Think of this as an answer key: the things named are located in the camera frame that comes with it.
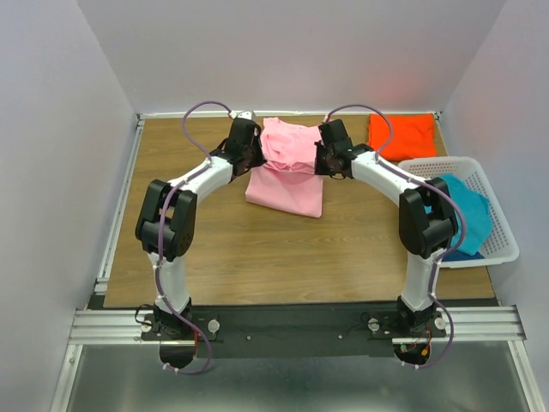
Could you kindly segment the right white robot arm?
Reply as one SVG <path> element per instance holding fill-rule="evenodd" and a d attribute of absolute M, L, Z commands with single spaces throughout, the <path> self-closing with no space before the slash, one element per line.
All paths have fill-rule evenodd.
<path fill-rule="evenodd" d="M 395 327 L 404 336 L 414 336 L 434 317 L 440 263 L 458 231 L 448 186 L 440 178 L 424 180 L 395 167 L 363 143 L 354 145 L 339 119 L 325 120 L 318 129 L 316 175 L 358 180 L 398 207 L 407 271 L 396 303 Z"/>

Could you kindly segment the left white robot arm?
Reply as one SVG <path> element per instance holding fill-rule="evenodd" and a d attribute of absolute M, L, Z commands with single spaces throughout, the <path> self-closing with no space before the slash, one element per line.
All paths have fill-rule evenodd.
<path fill-rule="evenodd" d="M 252 111 L 239 112 L 228 136 L 204 162 L 168 182 L 152 181 L 136 223 L 136 238 L 153 266 L 157 297 L 154 323 L 172 339 L 198 332 L 190 320 L 191 300 L 184 255 L 190 249 L 199 203 L 222 186 L 266 163 L 261 126 Z"/>

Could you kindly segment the pink t shirt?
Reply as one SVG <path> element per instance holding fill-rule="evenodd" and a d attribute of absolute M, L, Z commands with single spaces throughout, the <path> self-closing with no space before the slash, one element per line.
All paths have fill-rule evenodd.
<path fill-rule="evenodd" d="M 295 215 L 319 218 L 323 178 L 315 174 L 317 127 L 265 118 L 261 134 L 266 163 L 250 171 L 245 200 Z"/>

